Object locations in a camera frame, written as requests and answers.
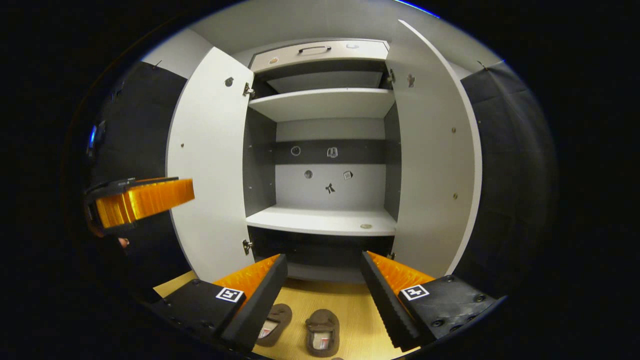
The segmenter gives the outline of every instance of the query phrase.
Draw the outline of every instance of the white shelf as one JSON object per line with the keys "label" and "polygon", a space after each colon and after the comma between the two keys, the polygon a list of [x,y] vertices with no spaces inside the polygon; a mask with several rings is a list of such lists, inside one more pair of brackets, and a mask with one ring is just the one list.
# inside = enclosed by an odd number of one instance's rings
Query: white shelf
{"label": "white shelf", "polygon": [[288,92],[249,101],[249,107],[275,122],[385,117],[394,92],[372,88],[334,88]]}
{"label": "white shelf", "polygon": [[[396,221],[384,209],[311,210],[271,206],[246,218],[249,226],[294,233],[341,236],[390,236],[396,234]],[[372,225],[363,229],[362,224]]]}

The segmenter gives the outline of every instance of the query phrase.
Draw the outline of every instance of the sandal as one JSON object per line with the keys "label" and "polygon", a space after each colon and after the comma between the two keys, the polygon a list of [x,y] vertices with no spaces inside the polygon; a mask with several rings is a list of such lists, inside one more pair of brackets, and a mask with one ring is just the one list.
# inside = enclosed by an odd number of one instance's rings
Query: sandal
{"label": "sandal", "polygon": [[334,356],[340,346],[340,322],[327,309],[314,311],[307,319],[307,349],[317,357]]}
{"label": "sandal", "polygon": [[282,334],[284,328],[291,322],[291,308],[286,304],[275,304],[271,307],[267,320],[258,335],[256,345],[272,347]]}

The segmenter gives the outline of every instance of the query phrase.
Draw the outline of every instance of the drawer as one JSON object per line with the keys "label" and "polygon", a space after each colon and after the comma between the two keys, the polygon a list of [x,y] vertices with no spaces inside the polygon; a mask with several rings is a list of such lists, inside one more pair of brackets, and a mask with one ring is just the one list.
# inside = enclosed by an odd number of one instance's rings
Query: drawer
{"label": "drawer", "polygon": [[250,69],[259,73],[286,65],[321,60],[385,61],[387,47],[379,40],[331,40],[291,45],[256,54]]}

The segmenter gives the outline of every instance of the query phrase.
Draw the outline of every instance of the white cabinet door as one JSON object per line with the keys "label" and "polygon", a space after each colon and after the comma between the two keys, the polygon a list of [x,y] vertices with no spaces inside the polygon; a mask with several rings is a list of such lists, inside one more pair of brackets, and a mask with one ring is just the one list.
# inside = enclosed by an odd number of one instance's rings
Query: white cabinet door
{"label": "white cabinet door", "polygon": [[471,103],[447,60],[404,21],[387,68],[395,76],[402,145],[396,260],[433,277],[450,274],[476,221],[482,180]]}
{"label": "white cabinet door", "polygon": [[182,250],[203,281],[253,263],[242,246],[249,239],[242,171],[245,83],[253,84],[253,73],[211,49],[182,90],[167,141],[166,175],[193,178],[195,200],[171,213]]}

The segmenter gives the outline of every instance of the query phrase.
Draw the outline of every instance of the drawer handle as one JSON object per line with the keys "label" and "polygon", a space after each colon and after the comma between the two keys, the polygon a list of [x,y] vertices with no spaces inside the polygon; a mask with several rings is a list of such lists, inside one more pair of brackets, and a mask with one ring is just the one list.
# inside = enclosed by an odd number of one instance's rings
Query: drawer handle
{"label": "drawer handle", "polygon": [[325,46],[312,46],[312,47],[303,47],[302,49],[298,50],[298,54],[301,54],[304,50],[309,50],[309,49],[319,49],[320,47],[325,47],[327,51],[331,50],[331,47],[328,45]]}

